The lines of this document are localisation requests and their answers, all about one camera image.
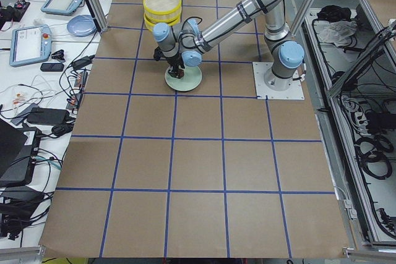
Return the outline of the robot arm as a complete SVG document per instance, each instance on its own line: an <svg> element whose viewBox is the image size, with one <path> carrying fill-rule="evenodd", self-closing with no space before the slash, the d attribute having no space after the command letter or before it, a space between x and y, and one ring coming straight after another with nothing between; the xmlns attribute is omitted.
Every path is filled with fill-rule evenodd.
<svg viewBox="0 0 396 264"><path fill-rule="evenodd" d="M259 15L265 17L265 42L274 61L281 64L273 66L272 71L276 77L288 79L296 67L280 54L292 44L283 0L242 0L204 30L199 29L199 17L189 17L174 26L158 23L153 28L153 37L158 44L153 58L156 61L165 59L169 64L168 75L181 79L185 67L199 66L205 53Z"/></svg>

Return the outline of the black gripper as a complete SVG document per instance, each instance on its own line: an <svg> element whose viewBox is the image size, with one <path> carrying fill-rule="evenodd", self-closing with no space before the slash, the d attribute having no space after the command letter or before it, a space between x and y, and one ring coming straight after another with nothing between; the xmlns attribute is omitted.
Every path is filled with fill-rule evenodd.
<svg viewBox="0 0 396 264"><path fill-rule="evenodd" d="M167 61L167 63L170 65L170 69L168 70L168 74L170 76L175 76L175 71L178 71L177 77L183 77L183 69L185 66L180 52L177 52L172 57L166 57L160 47L157 46L154 50L153 58L156 61L161 59L165 59Z"/></svg>

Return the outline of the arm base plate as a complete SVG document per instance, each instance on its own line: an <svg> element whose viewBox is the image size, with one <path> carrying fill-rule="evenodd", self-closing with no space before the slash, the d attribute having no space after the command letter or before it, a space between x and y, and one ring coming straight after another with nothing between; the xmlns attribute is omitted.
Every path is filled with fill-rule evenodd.
<svg viewBox="0 0 396 264"><path fill-rule="evenodd" d="M272 62L253 62L256 97L260 100L304 100L299 73L292 78L280 79L272 73Z"/></svg>

